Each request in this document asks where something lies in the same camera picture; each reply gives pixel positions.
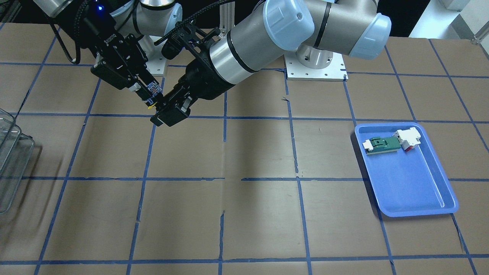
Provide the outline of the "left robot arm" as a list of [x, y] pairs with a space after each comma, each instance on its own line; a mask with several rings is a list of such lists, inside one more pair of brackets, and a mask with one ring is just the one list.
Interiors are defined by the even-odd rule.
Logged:
[[189, 117], [198, 100], [213, 100], [286, 52], [302, 47], [374, 59], [387, 43], [392, 22], [376, 0], [265, 0], [222, 38], [192, 19], [179, 21], [165, 37], [162, 54], [182, 49], [194, 56], [173, 89], [158, 99], [151, 122], [173, 126]]

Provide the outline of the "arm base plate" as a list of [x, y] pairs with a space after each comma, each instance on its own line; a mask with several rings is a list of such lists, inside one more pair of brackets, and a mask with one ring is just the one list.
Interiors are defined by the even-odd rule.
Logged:
[[144, 50], [148, 61], [146, 62], [149, 72], [153, 76], [166, 76], [168, 60], [161, 54], [161, 49], [163, 48], [165, 42], [160, 45], [154, 45], [156, 40], [160, 37], [145, 35], [139, 42], [142, 49]]
[[287, 77], [300, 81], [347, 81], [343, 55], [301, 45], [284, 55]]

